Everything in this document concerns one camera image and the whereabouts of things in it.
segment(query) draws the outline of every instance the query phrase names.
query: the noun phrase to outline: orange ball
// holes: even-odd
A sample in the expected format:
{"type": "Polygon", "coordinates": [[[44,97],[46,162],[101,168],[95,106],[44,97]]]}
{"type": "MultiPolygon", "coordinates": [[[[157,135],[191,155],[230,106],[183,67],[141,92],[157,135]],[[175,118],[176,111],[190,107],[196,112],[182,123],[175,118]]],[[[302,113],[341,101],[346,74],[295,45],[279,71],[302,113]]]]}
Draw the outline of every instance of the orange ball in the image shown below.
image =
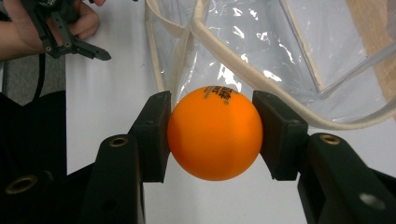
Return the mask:
{"type": "Polygon", "coordinates": [[[171,152],[184,170],[219,181],[242,174],[256,160],[263,129],[256,107],[246,96],[209,86],[177,104],[167,135],[171,152]]]}

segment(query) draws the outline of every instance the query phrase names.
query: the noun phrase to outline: human hand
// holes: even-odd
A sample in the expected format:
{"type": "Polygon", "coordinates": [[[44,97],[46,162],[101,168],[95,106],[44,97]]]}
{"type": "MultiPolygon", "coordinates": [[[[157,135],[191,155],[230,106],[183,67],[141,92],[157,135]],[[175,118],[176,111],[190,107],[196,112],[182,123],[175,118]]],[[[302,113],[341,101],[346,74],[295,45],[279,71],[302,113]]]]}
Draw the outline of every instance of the human hand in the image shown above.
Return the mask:
{"type": "MultiPolygon", "coordinates": [[[[105,1],[94,0],[94,3],[97,6],[102,6],[105,1]]],[[[24,51],[20,52],[20,54],[29,55],[44,52],[38,33],[27,11],[24,9],[21,0],[4,0],[4,6],[17,33],[13,41],[18,43],[19,51],[24,51]]],[[[74,8],[80,18],[69,25],[70,32],[81,39],[93,35],[99,27],[99,16],[89,6],[83,3],[82,0],[75,0],[74,8]]],[[[49,21],[49,28],[60,44],[61,38],[51,21],[49,21]]]]}

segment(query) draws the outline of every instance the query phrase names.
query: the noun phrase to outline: black cable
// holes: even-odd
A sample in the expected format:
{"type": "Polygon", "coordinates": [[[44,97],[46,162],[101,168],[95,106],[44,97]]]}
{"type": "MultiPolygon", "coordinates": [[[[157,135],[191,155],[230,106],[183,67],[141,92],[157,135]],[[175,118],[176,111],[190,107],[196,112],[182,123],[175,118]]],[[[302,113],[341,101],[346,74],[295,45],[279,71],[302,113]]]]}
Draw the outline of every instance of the black cable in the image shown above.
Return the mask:
{"type": "Polygon", "coordinates": [[[38,81],[35,89],[35,97],[33,100],[37,100],[40,97],[41,91],[44,86],[44,79],[46,77],[46,54],[38,55],[38,81]]]}

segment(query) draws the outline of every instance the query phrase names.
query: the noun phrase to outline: black pants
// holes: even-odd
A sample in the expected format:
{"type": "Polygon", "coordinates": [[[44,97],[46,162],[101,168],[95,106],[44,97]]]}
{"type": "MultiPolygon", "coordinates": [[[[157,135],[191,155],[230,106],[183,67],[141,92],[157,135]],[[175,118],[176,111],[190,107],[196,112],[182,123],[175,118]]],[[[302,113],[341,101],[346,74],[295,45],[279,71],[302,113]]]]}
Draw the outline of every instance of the black pants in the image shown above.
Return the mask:
{"type": "Polygon", "coordinates": [[[36,171],[66,177],[65,124],[65,91],[24,106],[0,93],[1,186],[36,171]]]}

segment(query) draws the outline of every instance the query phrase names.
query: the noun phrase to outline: white table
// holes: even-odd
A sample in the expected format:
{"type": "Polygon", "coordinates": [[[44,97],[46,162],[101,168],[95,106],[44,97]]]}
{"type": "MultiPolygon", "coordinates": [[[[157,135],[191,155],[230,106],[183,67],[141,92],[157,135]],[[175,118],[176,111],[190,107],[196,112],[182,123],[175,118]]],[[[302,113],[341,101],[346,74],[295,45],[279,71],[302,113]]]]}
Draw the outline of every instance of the white table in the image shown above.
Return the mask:
{"type": "MultiPolygon", "coordinates": [[[[144,1],[107,1],[95,10],[101,27],[87,41],[108,50],[112,59],[66,57],[68,173],[94,162],[104,139],[127,133],[156,92],[144,1]]],[[[394,120],[331,133],[345,138],[372,168],[396,176],[394,120]]],[[[164,183],[145,184],[147,223],[305,223],[296,185],[272,180],[261,157],[237,178],[207,182],[188,175],[171,155],[164,183]]]]}

